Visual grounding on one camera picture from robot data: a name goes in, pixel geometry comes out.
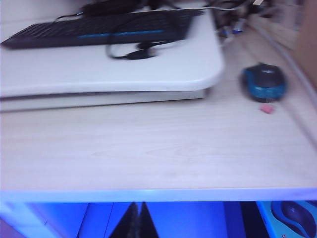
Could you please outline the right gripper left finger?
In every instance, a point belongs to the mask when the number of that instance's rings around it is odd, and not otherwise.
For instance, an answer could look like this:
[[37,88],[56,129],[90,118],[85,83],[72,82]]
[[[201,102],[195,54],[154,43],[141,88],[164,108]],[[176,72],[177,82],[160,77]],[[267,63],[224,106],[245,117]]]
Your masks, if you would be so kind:
[[110,238],[138,238],[138,206],[132,202],[110,234]]

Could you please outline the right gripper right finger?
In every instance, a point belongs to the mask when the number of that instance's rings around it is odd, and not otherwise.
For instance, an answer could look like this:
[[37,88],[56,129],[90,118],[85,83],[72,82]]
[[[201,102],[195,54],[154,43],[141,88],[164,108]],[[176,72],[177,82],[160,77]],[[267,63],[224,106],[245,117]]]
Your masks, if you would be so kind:
[[146,202],[143,202],[141,206],[140,237],[141,238],[159,238]]

